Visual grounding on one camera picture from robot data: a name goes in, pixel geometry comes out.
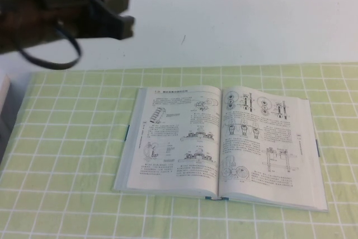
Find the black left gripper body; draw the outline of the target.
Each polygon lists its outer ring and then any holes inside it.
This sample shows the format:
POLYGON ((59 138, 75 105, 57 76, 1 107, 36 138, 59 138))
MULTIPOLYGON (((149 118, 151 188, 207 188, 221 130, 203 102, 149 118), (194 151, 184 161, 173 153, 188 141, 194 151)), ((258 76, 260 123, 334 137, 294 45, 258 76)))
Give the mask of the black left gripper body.
POLYGON ((61 26, 75 38, 91 38, 91 0, 36 0, 36 39, 58 40, 61 26))

